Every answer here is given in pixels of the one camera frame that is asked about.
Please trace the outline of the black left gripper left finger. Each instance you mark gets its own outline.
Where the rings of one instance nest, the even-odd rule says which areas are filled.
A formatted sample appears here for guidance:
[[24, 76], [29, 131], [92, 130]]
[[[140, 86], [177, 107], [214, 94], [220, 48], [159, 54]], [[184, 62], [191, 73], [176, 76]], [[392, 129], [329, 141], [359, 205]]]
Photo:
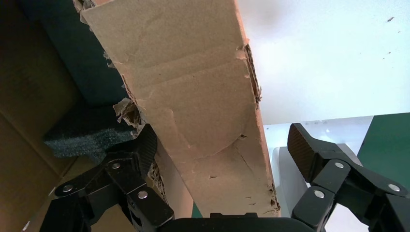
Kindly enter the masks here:
[[107, 149], [99, 165], [55, 189], [40, 230], [89, 232], [118, 205], [137, 231], [161, 232], [175, 215], [145, 180], [157, 148], [157, 136], [147, 124], [136, 139]]

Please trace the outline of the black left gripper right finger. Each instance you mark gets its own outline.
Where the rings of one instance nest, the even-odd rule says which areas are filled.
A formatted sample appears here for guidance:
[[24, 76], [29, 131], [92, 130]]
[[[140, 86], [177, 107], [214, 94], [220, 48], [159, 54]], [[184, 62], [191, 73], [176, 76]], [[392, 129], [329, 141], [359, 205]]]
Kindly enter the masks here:
[[313, 138], [300, 123], [290, 125], [288, 151], [310, 184], [293, 219], [323, 232], [339, 204], [371, 232], [409, 231], [410, 193], [403, 185], [355, 163], [337, 144]]

